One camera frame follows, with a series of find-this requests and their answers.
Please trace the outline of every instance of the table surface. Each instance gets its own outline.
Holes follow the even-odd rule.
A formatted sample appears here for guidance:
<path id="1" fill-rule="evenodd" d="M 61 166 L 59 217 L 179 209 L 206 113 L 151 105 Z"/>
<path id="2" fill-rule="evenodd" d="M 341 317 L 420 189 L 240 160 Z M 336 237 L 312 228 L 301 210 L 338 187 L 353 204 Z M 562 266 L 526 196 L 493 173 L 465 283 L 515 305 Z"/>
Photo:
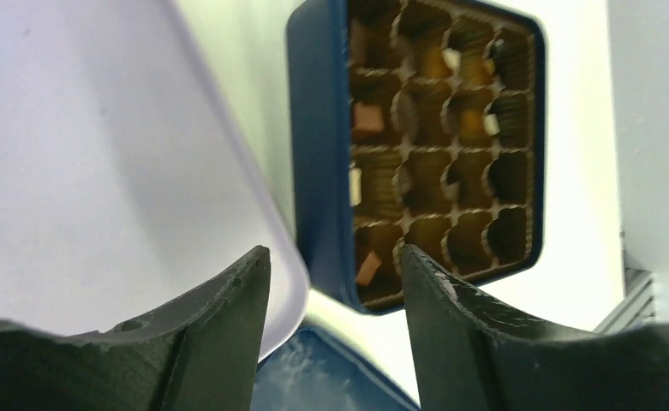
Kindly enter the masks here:
<path id="1" fill-rule="evenodd" d="M 292 229 L 284 36 L 302 1 L 177 2 Z M 606 2 L 490 3 L 532 15 L 547 38 L 546 223 L 537 264 L 483 289 L 528 313 L 591 330 L 623 298 Z M 362 315 L 312 291 L 307 317 L 417 398 L 403 311 Z"/>

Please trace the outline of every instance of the blue tray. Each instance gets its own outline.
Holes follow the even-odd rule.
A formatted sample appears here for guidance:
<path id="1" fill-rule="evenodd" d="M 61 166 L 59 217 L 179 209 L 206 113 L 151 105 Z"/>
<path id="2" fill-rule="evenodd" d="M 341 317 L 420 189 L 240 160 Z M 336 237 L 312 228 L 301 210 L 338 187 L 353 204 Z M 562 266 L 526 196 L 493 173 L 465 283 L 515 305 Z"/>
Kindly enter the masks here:
<path id="1" fill-rule="evenodd" d="M 408 411 L 396 385 L 324 331 L 301 329 L 260 366 L 251 411 Z"/>
<path id="2" fill-rule="evenodd" d="M 528 257 L 473 282 L 487 283 L 535 264 L 541 251 L 545 133 L 545 46 L 538 24 L 485 4 L 462 1 L 526 27 L 535 37 L 534 196 Z M 307 0 L 287 27 L 297 246 L 312 285 L 370 313 L 355 286 L 354 215 L 349 202 L 350 113 L 346 0 Z"/>

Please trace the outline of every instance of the blue container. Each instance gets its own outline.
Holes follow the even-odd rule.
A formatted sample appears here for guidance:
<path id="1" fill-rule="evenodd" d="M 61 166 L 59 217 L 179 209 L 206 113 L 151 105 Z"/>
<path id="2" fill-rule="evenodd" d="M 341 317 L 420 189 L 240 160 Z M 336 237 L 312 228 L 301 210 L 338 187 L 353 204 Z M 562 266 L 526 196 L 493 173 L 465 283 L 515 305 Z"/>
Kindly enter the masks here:
<path id="1" fill-rule="evenodd" d="M 301 329 L 256 375 L 251 411 L 409 411 L 419 407 L 324 331 Z"/>

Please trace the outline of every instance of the empty compartment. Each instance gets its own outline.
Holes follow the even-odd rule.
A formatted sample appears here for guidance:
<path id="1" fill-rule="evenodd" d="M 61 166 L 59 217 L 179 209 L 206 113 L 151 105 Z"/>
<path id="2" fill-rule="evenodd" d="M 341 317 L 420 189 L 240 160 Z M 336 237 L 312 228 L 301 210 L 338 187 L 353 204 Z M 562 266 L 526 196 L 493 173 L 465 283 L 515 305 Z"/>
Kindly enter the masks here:
<path id="1" fill-rule="evenodd" d="M 408 83 L 406 90 L 417 118 L 412 143 L 415 146 L 449 146 L 452 143 L 452 134 L 443 127 L 443 106 L 452 95 L 450 85 L 443 81 L 412 81 Z"/>
<path id="2" fill-rule="evenodd" d="M 527 223 L 523 208 L 505 208 L 488 228 L 488 245 L 501 265 L 526 258 Z"/>
<path id="3" fill-rule="evenodd" d="M 525 152 L 504 152 L 488 170 L 493 194 L 501 204 L 525 205 L 529 196 L 529 158 Z"/>
<path id="4" fill-rule="evenodd" d="M 486 127 L 486 109 L 493 102 L 493 92 L 482 88 L 457 92 L 448 107 L 448 125 L 464 147 L 490 147 L 493 137 Z"/>
<path id="5" fill-rule="evenodd" d="M 509 90 L 527 90 L 531 87 L 535 68 L 531 64 L 533 51 L 527 33 L 502 28 L 489 54 L 495 62 L 495 72 L 503 87 Z"/>
<path id="6" fill-rule="evenodd" d="M 432 5 L 411 1 L 404 8 L 397 26 L 397 48 L 417 75 L 443 79 L 452 75 L 443 58 L 445 32 L 450 14 Z"/>
<path id="7" fill-rule="evenodd" d="M 450 212 L 451 202 L 445 197 L 442 180 L 451 161 L 446 151 L 410 153 L 400 173 L 409 180 L 409 190 L 401 195 L 412 216 Z"/>
<path id="8" fill-rule="evenodd" d="M 400 13 L 398 0 L 349 1 L 349 59 L 359 67 L 394 69 L 402 62 L 392 49 L 392 23 Z"/>
<path id="9" fill-rule="evenodd" d="M 493 161 L 490 152 L 461 152 L 445 177 L 447 192 L 460 210 L 486 209 L 493 204 L 486 190 L 486 167 Z"/>
<path id="10" fill-rule="evenodd" d="M 445 260 L 443 243 L 452 227 L 448 217 L 425 217 L 416 219 L 404 237 L 404 242 L 416 245 L 448 270 L 451 265 Z"/>
<path id="11" fill-rule="evenodd" d="M 505 148 L 530 147 L 533 140 L 534 108 L 528 94 L 501 94 L 488 113 L 495 116 L 495 137 Z"/>
<path id="12" fill-rule="evenodd" d="M 358 221 L 401 218 L 402 207 L 397 201 L 398 193 L 394 185 L 397 168 L 402 164 L 399 152 L 354 150 L 352 163 L 360 183 L 359 204 L 354 205 L 355 218 Z"/>
<path id="13" fill-rule="evenodd" d="M 495 32 L 485 21 L 461 15 L 452 27 L 447 47 L 459 53 L 457 76 L 470 86 L 485 86 L 494 82 L 493 61 L 486 49 Z"/>
<path id="14" fill-rule="evenodd" d="M 484 245 L 484 233 L 492 220 L 489 212 L 465 213 L 448 233 L 448 259 L 459 275 L 487 270 L 493 265 L 493 256 Z"/>
<path id="15" fill-rule="evenodd" d="M 392 107 L 401 82 L 395 74 L 351 70 L 349 86 L 351 139 L 356 145 L 397 146 L 402 133 L 392 122 Z"/>
<path id="16" fill-rule="evenodd" d="M 402 228 L 394 223 L 355 229 L 355 282 L 362 303 L 402 292 L 402 278 L 395 270 L 393 258 L 395 245 L 402 236 Z"/>

